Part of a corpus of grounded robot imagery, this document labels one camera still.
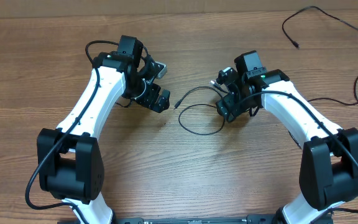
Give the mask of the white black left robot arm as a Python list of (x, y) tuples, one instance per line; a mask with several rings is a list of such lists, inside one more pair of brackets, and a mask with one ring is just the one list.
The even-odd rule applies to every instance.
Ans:
[(120, 97), (161, 113), (170, 106), (168, 90), (154, 83), (167, 72), (135, 37), (123, 35), (116, 50), (90, 57), (90, 80), (70, 114), (37, 137), (38, 166), (25, 190), (34, 210), (68, 206), (76, 223), (115, 223), (101, 189), (104, 164), (98, 140)]

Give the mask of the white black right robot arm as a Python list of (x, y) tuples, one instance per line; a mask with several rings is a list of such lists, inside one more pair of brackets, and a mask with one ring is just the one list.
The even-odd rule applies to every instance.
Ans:
[(220, 70), (215, 85), (227, 95), (217, 112), (232, 122), (248, 112), (265, 109), (279, 119), (302, 149), (300, 194), (273, 215), (248, 215), (247, 222), (332, 223), (335, 211), (358, 197), (358, 130), (343, 129), (319, 113), (281, 70), (268, 71), (256, 51), (241, 54), (235, 67)]

